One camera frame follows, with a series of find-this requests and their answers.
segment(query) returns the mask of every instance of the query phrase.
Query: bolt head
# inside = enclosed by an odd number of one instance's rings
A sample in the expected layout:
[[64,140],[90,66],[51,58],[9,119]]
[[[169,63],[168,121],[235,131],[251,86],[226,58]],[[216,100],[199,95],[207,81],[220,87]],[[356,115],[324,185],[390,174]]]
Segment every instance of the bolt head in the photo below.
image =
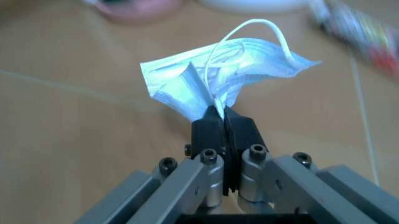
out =
[[191,156],[191,145],[190,144],[184,145],[184,155]]
[[267,149],[260,144],[254,144],[249,148],[249,156],[255,161],[262,161],[266,158]]
[[172,157],[165,157],[159,161],[158,166],[159,172],[164,176],[168,176],[176,169],[178,162]]
[[300,164],[302,164],[306,168],[310,168],[312,165],[312,158],[303,152],[297,152],[292,155],[296,161],[298,161]]
[[216,163],[218,154],[214,149],[207,148],[201,152],[201,162],[205,165],[214,165]]

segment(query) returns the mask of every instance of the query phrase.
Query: mask ear loop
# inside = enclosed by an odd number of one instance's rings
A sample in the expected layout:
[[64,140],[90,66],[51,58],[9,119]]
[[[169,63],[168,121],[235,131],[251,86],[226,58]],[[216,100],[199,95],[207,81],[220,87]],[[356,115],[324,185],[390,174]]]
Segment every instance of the mask ear loop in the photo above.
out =
[[210,61],[211,58],[214,54],[214,52],[218,49],[218,47],[224,43],[229,37],[231,37],[231,35],[233,35],[234,33],[236,33],[239,29],[243,28],[244,26],[248,25],[248,24],[252,24],[252,23],[261,23],[261,24],[265,24],[267,26],[269,26],[274,33],[276,34],[278,41],[281,44],[281,48],[283,49],[284,52],[284,56],[287,59],[287,61],[293,66],[293,67],[300,67],[300,64],[294,59],[294,57],[291,54],[290,49],[288,48],[288,44],[287,41],[285,40],[284,34],[281,32],[281,30],[278,28],[278,26],[276,24],[274,24],[273,22],[269,21],[269,20],[265,20],[265,19],[251,19],[248,20],[246,22],[243,22],[242,24],[240,24],[238,27],[236,27],[235,29],[233,29],[232,31],[230,31],[230,33],[228,33],[225,37],[223,37],[223,39],[216,44],[216,46],[214,47],[214,49],[212,50],[211,54],[209,55],[207,62],[205,63],[205,69],[204,69],[204,82],[205,82],[205,86],[207,87],[208,93],[211,97],[211,91],[209,90],[209,84],[208,84],[208,68],[210,65]]

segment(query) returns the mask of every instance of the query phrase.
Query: table surface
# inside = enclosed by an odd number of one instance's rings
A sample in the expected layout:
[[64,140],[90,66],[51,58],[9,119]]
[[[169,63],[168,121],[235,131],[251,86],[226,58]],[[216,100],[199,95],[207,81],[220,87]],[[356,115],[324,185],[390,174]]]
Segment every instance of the table surface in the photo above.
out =
[[[352,2],[398,24],[386,13],[397,1]],[[399,196],[399,86],[312,26],[307,10],[238,15],[188,1],[127,26],[54,0],[0,23],[0,223],[71,223],[133,170],[182,160],[190,122],[148,96],[139,63],[217,42],[253,17],[276,22],[292,51],[323,63],[244,88],[234,109],[255,120],[273,156],[307,152],[321,168],[345,164],[372,181],[374,164],[382,188]],[[235,37],[277,41],[259,25]],[[223,212],[239,212],[234,195]]]

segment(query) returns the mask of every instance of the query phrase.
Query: pink object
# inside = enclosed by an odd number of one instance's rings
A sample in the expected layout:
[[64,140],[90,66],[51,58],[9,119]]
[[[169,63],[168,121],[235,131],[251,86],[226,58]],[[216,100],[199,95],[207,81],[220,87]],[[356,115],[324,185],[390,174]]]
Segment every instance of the pink object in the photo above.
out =
[[124,0],[105,3],[97,1],[94,5],[113,21],[140,23],[168,15],[183,5],[184,0]]

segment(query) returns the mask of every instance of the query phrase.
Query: blue surgical mask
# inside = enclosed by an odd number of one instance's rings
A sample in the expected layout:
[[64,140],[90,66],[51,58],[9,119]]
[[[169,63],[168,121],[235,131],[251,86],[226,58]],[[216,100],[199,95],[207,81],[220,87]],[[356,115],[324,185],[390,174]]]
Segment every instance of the blue surgical mask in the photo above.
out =
[[[271,27],[281,46],[254,38],[227,41],[251,23]],[[150,96],[192,122],[202,118],[210,105],[216,107],[223,119],[224,107],[232,106],[246,85],[268,78],[294,77],[318,63],[290,52],[284,35],[274,23],[252,19],[219,43],[140,65]]]

